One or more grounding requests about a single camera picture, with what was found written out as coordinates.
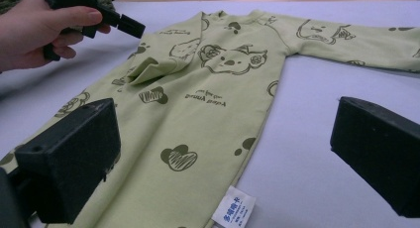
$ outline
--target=printed fabric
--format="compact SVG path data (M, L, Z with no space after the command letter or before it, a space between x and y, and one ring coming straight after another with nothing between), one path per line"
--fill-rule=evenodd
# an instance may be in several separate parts
M49 123L85 103L114 98L121 159L72 226L211 227L213 212L257 144L286 57L419 72L418 39L418 28L262 11L199 13L144 35L127 61Z

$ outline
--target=hand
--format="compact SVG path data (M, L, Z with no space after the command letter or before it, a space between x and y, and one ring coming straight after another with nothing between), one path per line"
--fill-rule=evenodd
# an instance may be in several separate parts
M88 7L52 10L44 0L22 0L7 13L0 15L0 72L15 68L32 68L49 62L43 47L49 43L63 58L75 57L70 46L82 41L77 31L61 34L74 26L93 26L102 21L99 11ZM109 33L109 26L99 32Z

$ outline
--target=white label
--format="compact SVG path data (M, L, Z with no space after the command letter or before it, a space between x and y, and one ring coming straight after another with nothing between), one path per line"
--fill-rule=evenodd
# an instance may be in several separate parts
M230 186L212 219L225 228L244 228L253 212L256 198Z

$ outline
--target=white surface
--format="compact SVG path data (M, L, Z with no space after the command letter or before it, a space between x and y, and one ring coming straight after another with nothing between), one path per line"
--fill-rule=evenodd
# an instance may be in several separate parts
M116 3L147 32L198 11L254 9L381 27L420 27L420 2ZM86 86L123 62L139 41L115 29L76 47L78 57L0 75L0 156L38 130ZM238 188L258 198L247 227L420 227L390 206L330 150L341 96L384 106L420 123L420 74L294 56L286 60L262 138Z

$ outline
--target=black device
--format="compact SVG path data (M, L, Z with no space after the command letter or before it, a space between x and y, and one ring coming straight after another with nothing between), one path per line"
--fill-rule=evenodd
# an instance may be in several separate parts
M342 97L330 143L398 215L420 217L420 125L374 103Z
M102 22L101 24L110 25L115 27L118 30L125 32L133 37L141 38L143 32L145 31L145 25L127 17L126 15L121 15L105 6L99 4L97 0L46 0L52 9L75 7L75 6L86 6L95 8L102 13ZM94 38L96 30L99 25L83 27L82 35ZM59 56L53 52L53 45L49 44L44 48L44 56L47 59L59 60Z
M111 98L79 107L16 150L16 169L0 170L0 227L74 222L120 157Z

